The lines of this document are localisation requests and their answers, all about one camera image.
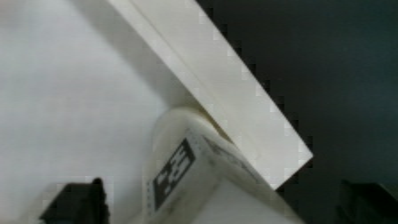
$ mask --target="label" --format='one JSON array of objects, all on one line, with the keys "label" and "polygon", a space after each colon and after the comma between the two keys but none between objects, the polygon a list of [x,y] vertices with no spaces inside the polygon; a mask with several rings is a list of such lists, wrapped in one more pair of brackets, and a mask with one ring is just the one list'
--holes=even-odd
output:
[{"label": "label", "polygon": [[187,139],[177,149],[170,162],[162,168],[159,176],[154,180],[154,192],[155,192],[155,211],[159,210],[178,183],[184,179],[187,171],[196,161],[196,155],[191,148]]}]

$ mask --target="gray wall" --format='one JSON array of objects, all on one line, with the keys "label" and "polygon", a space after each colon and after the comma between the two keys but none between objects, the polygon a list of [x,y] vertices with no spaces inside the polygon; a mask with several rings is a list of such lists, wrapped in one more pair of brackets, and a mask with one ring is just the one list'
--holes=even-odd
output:
[{"label": "gray wall", "polygon": [[280,191],[329,224],[342,179],[398,183],[398,1],[198,1],[313,139],[313,164]]}]

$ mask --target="white surface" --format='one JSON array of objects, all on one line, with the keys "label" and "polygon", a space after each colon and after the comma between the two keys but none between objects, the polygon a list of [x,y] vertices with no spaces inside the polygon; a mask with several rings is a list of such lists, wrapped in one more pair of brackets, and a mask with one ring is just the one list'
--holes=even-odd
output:
[{"label": "white surface", "polygon": [[276,189],[313,157],[196,0],[109,0]]},{"label": "white surface", "polygon": [[230,181],[223,181],[193,224],[303,224],[301,218],[285,206],[281,198],[265,204]]},{"label": "white surface", "polygon": [[31,223],[63,184],[100,176],[125,224],[155,121],[191,94],[102,1],[2,0],[0,52],[0,223]]}]

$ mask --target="white board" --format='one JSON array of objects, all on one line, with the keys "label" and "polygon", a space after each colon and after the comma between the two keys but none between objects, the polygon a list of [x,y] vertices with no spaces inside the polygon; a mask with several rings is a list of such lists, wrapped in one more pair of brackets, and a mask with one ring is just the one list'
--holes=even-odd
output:
[{"label": "white board", "polygon": [[276,189],[313,154],[196,0],[109,0]]}]

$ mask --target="black object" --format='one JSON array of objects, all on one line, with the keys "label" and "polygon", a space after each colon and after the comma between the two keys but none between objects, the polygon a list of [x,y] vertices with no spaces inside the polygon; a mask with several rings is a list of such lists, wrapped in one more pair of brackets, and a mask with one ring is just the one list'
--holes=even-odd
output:
[{"label": "black object", "polygon": [[154,190],[155,190],[155,209],[159,210],[178,183],[184,179],[186,173],[196,161],[196,155],[187,139],[178,146],[177,152],[171,156],[170,162],[162,168],[159,176],[154,180]]},{"label": "black object", "polygon": [[398,224],[398,200],[377,183],[342,183],[337,224]]},{"label": "black object", "polygon": [[42,215],[47,224],[109,224],[104,181],[66,185]]}]

